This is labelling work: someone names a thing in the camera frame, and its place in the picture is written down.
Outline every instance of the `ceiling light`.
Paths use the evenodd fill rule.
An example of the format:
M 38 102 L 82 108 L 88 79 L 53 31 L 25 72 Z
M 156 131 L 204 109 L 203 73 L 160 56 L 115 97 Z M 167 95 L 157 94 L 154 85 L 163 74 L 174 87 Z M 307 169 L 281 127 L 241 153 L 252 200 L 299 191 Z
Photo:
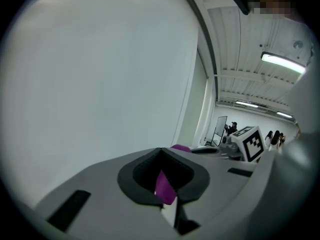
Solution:
M 249 104 L 249 103 L 245 103 L 245 102 L 241 102 L 241 101 L 236 101 L 235 103 L 240 104 L 240 105 L 253 107 L 253 108 L 257 108 L 258 107 L 257 105 L 253 105 L 253 104 Z
M 263 52 L 261 54 L 261 60 L 264 62 L 274 63 L 288 69 L 294 70 L 300 74 L 303 74 L 306 70 L 306 67 L 285 57 L 275 55 L 269 52 Z
M 277 112 L 277 114 L 280 116 L 286 117 L 286 118 L 292 118 L 292 116 L 289 114 L 285 114 L 285 113 L 281 113 L 281 112 Z

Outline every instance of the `person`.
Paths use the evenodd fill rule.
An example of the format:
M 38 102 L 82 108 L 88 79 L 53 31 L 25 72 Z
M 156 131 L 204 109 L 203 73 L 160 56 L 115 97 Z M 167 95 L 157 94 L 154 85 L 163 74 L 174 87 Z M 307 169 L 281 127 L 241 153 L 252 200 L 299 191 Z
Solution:
M 270 148 L 272 137 L 273 137 L 273 132 L 271 130 L 269 131 L 268 135 L 264 138 L 264 145 L 267 150 Z
M 226 133 L 227 133 L 227 136 L 229 136 L 230 134 L 233 134 L 233 133 L 237 132 L 237 131 L 238 131 L 238 129 L 237 129 L 237 122 L 232 122 L 232 126 L 231 126 L 231 127 L 229 126 L 229 128 L 228 128 L 228 127 L 225 127 L 225 131 L 226 131 Z
M 279 147 L 281 147 L 286 141 L 286 136 L 281 132 L 279 135 Z
M 269 151 L 279 149 L 279 136 L 280 136 L 280 132 L 278 130 L 276 130 L 274 133 L 274 136 L 271 140 L 271 145 L 270 145 Z

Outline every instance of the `whiteboard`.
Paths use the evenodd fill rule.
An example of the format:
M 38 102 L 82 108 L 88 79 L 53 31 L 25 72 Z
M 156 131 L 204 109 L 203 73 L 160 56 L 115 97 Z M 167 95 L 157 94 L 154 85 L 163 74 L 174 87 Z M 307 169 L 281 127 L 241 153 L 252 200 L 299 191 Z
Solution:
M 218 120 L 217 120 L 216 126 L 215 126 L 215 130 L 214 130 L 214 134 L 217 134 L 220 137 L 222 137 L 222 135 L 224 133 L 226 122 L 227 122 L 227 116 L 218 117 Z

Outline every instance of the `black rectangular slot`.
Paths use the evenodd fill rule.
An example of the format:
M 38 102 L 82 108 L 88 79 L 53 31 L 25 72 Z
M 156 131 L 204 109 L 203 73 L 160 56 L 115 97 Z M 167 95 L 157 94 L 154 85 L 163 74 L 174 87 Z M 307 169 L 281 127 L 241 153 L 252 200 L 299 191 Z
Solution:
M 252 171 L 249 170 L 242 170 L 242 169 L 237 169 L 237 168 L 230 168 L 228 170 L 228 173 L 232 173 L 232 174 L 238 174 L 241 176 L 245 176 L 245 177 L 251 177 L 252 175 Z
M 48 222 L 57 229 L 65 232 L 75 219 L 91 194 L 84 190 L 75 191 L 60 208 L 48 218 Z

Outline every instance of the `purple cloth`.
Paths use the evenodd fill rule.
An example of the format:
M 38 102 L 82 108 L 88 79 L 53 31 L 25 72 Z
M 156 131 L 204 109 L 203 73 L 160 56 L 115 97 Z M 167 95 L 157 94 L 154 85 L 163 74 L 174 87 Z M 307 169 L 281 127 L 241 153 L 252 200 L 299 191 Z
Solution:
M 190 148 L 188 148 L 187 146 L 179 145 L 179 144 L 173 145 L 171 148 L 176 149 L 176 150 L 182 150 L 184 152 L 192 153 Z
M 160 197 L 164 204 L 171 205 L 177 197 L 164 172 L 161 170 L 155 183 L 155 195 Z

